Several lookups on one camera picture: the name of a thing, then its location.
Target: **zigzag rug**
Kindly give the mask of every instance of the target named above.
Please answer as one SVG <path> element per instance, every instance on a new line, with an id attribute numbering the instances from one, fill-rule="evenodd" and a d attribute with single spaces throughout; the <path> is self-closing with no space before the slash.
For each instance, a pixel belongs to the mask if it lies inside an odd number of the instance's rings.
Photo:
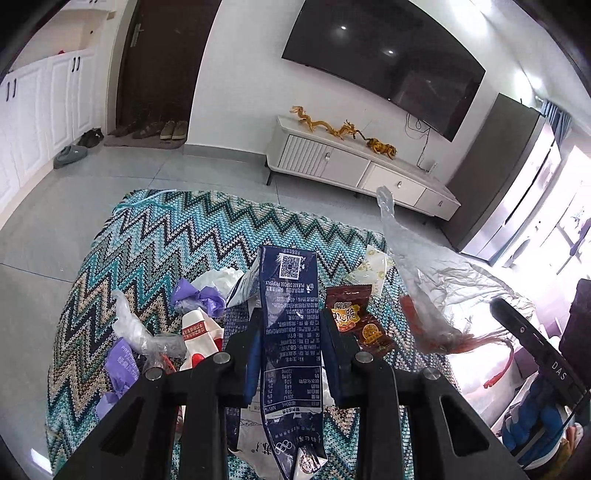
<path id="1" fill-rule="evenodd" d="M 114 340 L 111 291 L 125 292 L 132 311 L 152 333 L 180 333 L 181 318 L 169 306 L 177 280 L 222 267 L 246 270 L 261 244 L 315 250 L 322 303 L 326 287 L 342 284 L 342 278 L 361 262 L 368 244 L 386 248 L 381 233 L 221 192 L 137 190 L 123 198 L 93 241 L 57 327 L 47 379 L 47 447 L 54 473 L 94 428 L 95 406 L 110 389 L 103 366 Z M 445 357 L 422 355 L 412 347 L 397 300 L 402 288 L 392 268 L 381 301 L 369 308 L 400 347 L 386 360 L 409 371 L 436 367 L 455 384 Z M 400 415 L 405 472 L 412 478 L 408 421 L 403 410 Z M 315 478 L 355 477 L 358 433 L 356 410 L 325 409 L 329 461 Z M 179 451 L 175 446 L 173 479 Z M 230 478 L 257 478 L 235 456 L 229 455 L 228 462 Z"/>

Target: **white tv stand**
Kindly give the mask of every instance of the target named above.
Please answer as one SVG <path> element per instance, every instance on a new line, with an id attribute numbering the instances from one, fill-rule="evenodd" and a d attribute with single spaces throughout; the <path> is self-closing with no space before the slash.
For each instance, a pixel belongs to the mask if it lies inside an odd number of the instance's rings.
<path id="1" fill-rule="evenodd" d="M 276 171 L 374 197 L 385 185 L 396 203 L 444 220 L 460 206 L 445 185 L 420 168 L 373 153 L 363 139 L 339 140 L 323 127 L 310 132 L 295 118 L 277 117 L 266 155 L 271 170 L 267 185 Z"/>

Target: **white food wrapper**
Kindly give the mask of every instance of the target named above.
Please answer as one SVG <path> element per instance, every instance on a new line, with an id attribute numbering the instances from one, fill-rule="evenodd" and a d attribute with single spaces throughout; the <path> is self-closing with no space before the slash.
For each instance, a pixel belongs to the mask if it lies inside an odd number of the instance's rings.
<path id="1" fill-rule="evenodd" d="M 345 281 L 353 285 L 371 285 L 371 294 L 381 297 L 386 273 L 393 266 L 390 255 L 368 245 L 361 265 L 347 275 Z"/>
<path id="2" fill-rule="evenodd" d="M 256 474 L 264 480 L 284 480 L 279 471 L 273 446 L 269 444 L 267 434 L 261 422 L 260 384 L 248 408 L 240 410 L 240 435 L 238 451 L 233 452 L 240 460 L 254 468 Z"/>
<path id="3" fill-rule="evenodd" d="M 328 459 L 317 456 L 314 449 L 303 445 L 297 449 L 295 462 L 294 480 L 310 480 Z"/>

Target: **flat screen tv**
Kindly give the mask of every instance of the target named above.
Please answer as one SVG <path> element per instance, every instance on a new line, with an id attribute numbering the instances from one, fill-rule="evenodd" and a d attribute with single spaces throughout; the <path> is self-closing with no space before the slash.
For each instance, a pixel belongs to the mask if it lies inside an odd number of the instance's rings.
<path id="1" fill-rule="evenodd" d="M 485 73 L 409 0 L 306 0 L 283 58 L 355 83 L 450 141 Z"/>

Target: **red snack label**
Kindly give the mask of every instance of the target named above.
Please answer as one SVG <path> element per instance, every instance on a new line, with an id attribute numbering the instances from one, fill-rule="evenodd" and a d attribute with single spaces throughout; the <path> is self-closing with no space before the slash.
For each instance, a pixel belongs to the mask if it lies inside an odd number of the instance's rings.
<path id="1" fill-rule="evenodd" d="M 205 322 L 201 320 L 200 322 L 194 323 L 186 328 L 183 329 L 183 338 L 186 341 L 193 340 L 198 336 L 207 333 L 207 328 L 205 327 Z"/>

